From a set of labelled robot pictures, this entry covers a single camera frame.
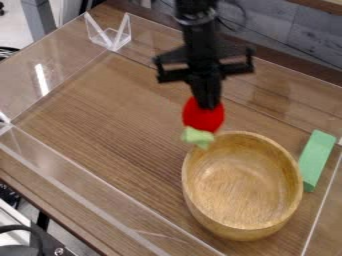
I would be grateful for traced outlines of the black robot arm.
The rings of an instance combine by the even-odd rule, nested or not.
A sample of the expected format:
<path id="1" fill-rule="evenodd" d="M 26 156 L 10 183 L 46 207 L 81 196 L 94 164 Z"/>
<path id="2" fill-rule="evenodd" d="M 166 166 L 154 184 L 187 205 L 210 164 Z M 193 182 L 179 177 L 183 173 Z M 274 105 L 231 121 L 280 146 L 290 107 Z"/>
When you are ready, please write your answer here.
<path id="1" fill-rule="evenodd" d="M 217 2 L 175 0 L 175 20 L 185 44 L 153 59 L 158 82 L 185 81 L 206 110 L 221 103 L 226 77 L 254 71 L 254 49 L 225 41 L 218 35 Z"/>

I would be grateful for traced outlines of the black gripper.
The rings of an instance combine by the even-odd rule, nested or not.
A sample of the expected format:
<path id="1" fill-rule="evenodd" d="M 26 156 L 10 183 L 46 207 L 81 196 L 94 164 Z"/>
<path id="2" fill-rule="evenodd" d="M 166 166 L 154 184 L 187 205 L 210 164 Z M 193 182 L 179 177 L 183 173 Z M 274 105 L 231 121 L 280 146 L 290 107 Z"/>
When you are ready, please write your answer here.
<path id="1" fill-rule="evenodd" d="M 182 45 L 153 58 L 158 82 L 189 82 L 199 107 L 214 110 L 221 103 L 222 81 L 230 75 L 254 72 L 254 56 L 250 45 Z"/>

